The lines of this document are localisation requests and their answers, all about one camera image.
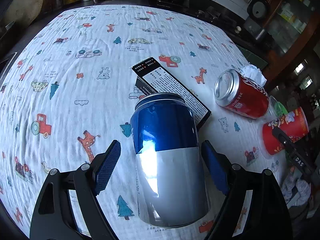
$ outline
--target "red cup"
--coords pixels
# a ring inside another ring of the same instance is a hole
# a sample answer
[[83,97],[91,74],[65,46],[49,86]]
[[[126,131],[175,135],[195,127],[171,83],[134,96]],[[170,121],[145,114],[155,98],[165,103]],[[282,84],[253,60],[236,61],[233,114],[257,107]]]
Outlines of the red cup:
[[296,142],[309,132],[308,123],[301,107],[265,123],[262,127],[261,144],[270,155],[274,155],[284,149],[284,146],[272,135],[274,127],[279,127],[287,136]]

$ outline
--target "patterned cloth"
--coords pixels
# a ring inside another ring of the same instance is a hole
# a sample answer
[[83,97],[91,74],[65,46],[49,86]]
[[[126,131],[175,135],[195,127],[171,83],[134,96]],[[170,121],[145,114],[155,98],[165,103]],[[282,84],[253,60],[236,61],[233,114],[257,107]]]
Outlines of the patterned cloth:
[[[98,5],[65,11],[41,30],[20,54],[0,93],[0,198],[29,236],[38,193],[51,168],[77,169],[105,152],[113,139],[122,153],[98,201],[120,239],[203,239],[224,196],[206,172],[211,209],[177,229],[156,228],[138,217],[135,152],[130,118],[142,95],[130,69],[148,57],[177,77],[212,111],[199,131],[231,163],[250,171],[273,167],[281,177],[285,158],[265,159],[258,148],[258,121],[219,107],[213,86],[221,72],[248,64],[219,28],[166,10]],[[170,65],[170,57],[181,62]],[[87,233],[75,192],[71,201]],[[246,209],[244,206],[241,232]]]

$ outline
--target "car print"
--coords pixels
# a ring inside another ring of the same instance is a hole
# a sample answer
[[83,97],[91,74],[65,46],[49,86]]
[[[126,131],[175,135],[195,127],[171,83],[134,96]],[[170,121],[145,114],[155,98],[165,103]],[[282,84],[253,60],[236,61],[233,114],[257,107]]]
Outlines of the car print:
[[138,44],[138,43],[141,43],[141,44],[152,44],[151,41],[147,41],[143,38],[133,38],[131,40],[128,41],[128,43],[131,43],[131,44]]
[[85,51],[84,49],[81,49],[80,51],[77,52],[76,54],[76,58],[90,58],[90,57],[94,57],[94,56],[100,56],[102,54],[102,52],[98,49],[94,50],[94,51]]
[[157,32],[157,33],[162,33],[160,29],[156,28],[149,28],[149,29],[142,29],[144,32]]
[[150,21],[150,18],[140,18],[140,17],[135,17],[135,19],[136,20],[138,20],[138,21],[140,21],[140,20],[142,20],[142,21]]

